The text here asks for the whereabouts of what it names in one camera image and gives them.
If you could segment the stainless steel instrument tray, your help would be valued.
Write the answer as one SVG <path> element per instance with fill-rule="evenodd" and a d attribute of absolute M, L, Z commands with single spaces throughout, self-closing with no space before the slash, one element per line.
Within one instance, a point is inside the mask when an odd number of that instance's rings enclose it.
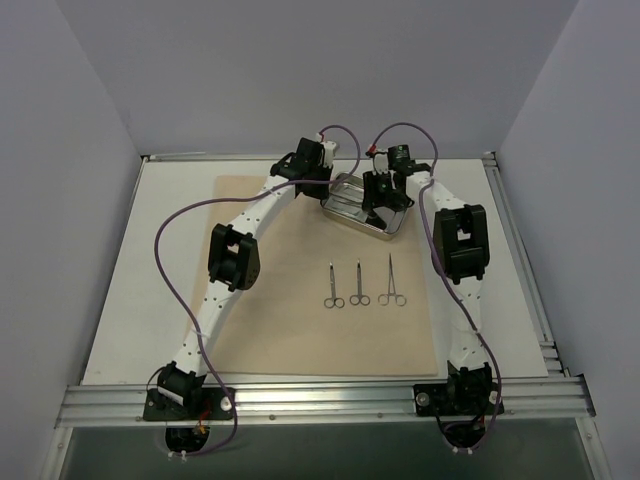
<path fill-rule="evenodd" d="M 395 212 L 386 206 L 374 207 L 370 214 L 362 209 L 364 182 L 360 176 L 339 173 L 338 182 L 329 188 L 329 197 L 320 202 L 323 214 L 380 240 L 391 240 L 403 226 L 408 211 Z"/>

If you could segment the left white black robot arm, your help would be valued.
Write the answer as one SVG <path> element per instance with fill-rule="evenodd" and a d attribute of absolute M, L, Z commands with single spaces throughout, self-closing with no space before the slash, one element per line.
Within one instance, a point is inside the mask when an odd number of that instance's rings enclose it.
<path fill-rule="evenodd" d="M 303 138 L 297 150 L 272 165 L 257 195 L 223 198 L 223 203 L 244 203 L 245 210 L 228 224 L 214 226 L 207 260 L 208 284 L 197 314 L 188 310 L 192 327 L 173 360 L 158 376 L 158 391 L 166 408 L 179 419 L 194 417 L 202 405 L 202 385 L 210 363 L 206 346 L 219 336 L 225 319 L 242 292 L 256 283 L 260 269 L 258 240 L 269 225 L 303 194 L 325 199 L 329 194 L 333 160 L 338 145 Z"/>

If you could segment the steel forceps clamp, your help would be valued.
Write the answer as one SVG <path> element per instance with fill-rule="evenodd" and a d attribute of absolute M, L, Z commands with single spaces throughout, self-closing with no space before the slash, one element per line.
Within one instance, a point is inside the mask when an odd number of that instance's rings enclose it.
<path fill-rule="evenodd" d="M 394 303 L 396 306 L 404 307 L 407 304 L 407 298 L 403 294 L 398 293 L 396 289 L 392 254 L 388 255 L 387 291 L 385 293 L 381 293 L 378 296 L 377 301 L 381 306 L 388 306 L 391 303 Z"/>

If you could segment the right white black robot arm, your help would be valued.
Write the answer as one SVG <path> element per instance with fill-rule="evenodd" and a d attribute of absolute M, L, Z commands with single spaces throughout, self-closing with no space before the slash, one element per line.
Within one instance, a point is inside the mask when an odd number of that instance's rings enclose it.
<path fill-rule="evenodd" d="M 492 389 L 493 356 L 481 334 L 480 297 L 490 260 L 485 208 L 459 199 L 433 176 L 434 168 L 411 158 L 406 145 L 371 146 L 373 167 L 363 174 L 362 210 L 371 219 L 387 208 L 420 212 L 431 262 L 455 303 L 449 314 L 451 347 L 444 400 L 455 412 L 469 411 L 480 388 Z"/>

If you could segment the steel surgical scissors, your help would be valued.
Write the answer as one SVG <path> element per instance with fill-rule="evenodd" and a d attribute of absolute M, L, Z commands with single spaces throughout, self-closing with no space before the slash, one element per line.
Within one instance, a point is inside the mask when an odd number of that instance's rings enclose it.
<path fill-rule="evenodd" d="M 356 263 L 356 292 L 349 297 L 349 302 L 353 306 L 368 306 L 371 303 L 370 297 L 364 293 L 360 260 Z"/>

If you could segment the beige surgical wrap cloth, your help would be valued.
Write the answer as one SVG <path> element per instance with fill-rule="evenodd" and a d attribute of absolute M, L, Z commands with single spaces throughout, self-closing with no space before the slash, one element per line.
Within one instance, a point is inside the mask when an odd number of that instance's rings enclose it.
<path fill-rule="evenodd" d="M 418 211 L 385 241 L 329 219 L 299 196 L 258 242 L 261 272 L 227 317 L 209 358 L 221 373 L 428 376 L 438 374 Z M 404 307 L 378 304 L 392 254 Z M 368 306 L 353 306 L 361 261 Z M 341 309 L 327 309 L 329 263 Z"/>

